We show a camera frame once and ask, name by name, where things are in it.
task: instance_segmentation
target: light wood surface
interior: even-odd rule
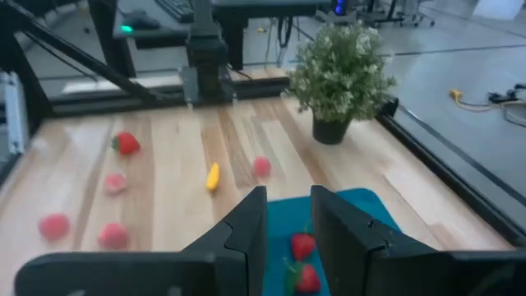
[[[0,295],[33,257],[99,250],[97,235],[110,222],[130,229],[130,250],[181,250],[257,184],[270,201],[306,196],[312,184],[369,188],[406,234],[432,247],[511,249],[379,123],[353,123],[341,145],[324,146],[311,137],[311,115],[296,107],[267,99],[45,123],[0,192]],[[109,141],[120,131],[135,134],[142,151],[116,155]],[[268,180],[252,176],[258,155],[272,163]],[[210,194],[205,180],[215,161],[221,179]],[[129,181],[119,197],[102,188],[112,172]],[[52,212],[67,213],[73,229],[50,244],[37,223]]]

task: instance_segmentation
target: small toy banana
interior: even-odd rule
[[[219,184],[219,164],[213,163],[208,178],[206,179],[206,189],[209,192],[213,192]]]

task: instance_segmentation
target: toy fruit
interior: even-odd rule
[[[210,192],[213,192],[217,185],[219,184],[219,164],[213,163],[210,172],[208,173],[208,178],[206,179],[206,189]]]
[[[67,235],[70,229],[69,219],[64,214],[51,214],[39,222],[39,231],[48,241],[56,241]]]
[[[129,155],[141,149],[137,139],[129,132],[119,132],[112,139],[112,148],[121,155]]]
[[[311,234],[294,234],[290,239],[290,247],[296,261],[304,261],[316,249],[316,240]]]
[[[100,245],[108,250],[122,250],[129,242],[127,229],[119,223],[107,224],[99,234]]]
[[[314,266],[296,262],[291,266],[287,264],[287,267],[286,287],[288,295],[320,292],[321,283]]]
[[[267,178],[270,175],[270,161],[266,157],[258,156],[252,165],[254,175],[258,178]]]
[[[104,178],[104,189],[110,195],[118,194],[126,189],[126,178],[121,173],[111,173]]]

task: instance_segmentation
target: blue tray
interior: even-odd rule
[[[336,193],[360,210],[400,231],[389,211],[387,211],[380,198],[374,192],[360,188]],[[269,234],[269,253],[265,268],[263,296],[285,295],[284,277],[286,269],[284,258],[293,262],[290,251],[290,238],[293,234],[302,232],[305,226],[310,224],[310,213],[310,197],[298,197],[268,203],[267,232]],[[316,268],[316,272],[320,277],[321,292],[316,295],[330,295],[318,254],[315,253],[308,262]]]

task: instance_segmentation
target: green light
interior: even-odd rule
[[[121,31],[125,33],[131,33],[133,32],[133,28],[131,28],[129,25],[121,25]]]

